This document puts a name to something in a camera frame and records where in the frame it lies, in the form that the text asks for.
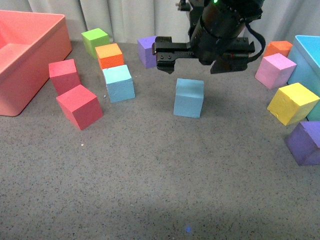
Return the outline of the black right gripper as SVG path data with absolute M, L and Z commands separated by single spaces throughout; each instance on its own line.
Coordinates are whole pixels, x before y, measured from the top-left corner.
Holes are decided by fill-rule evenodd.
M 210 69 L 211 74 L 242 72 L 248 68 L 246 63 L 254 52 L 255 44 L 249 42 L 247 37 L 177 43 L 172 42 L 171 37 L 158 36 L 152 44 L 157 69 L 168 74 L 175 71 L 177 59 L 198 59 L 204 65 L 215 61 Z

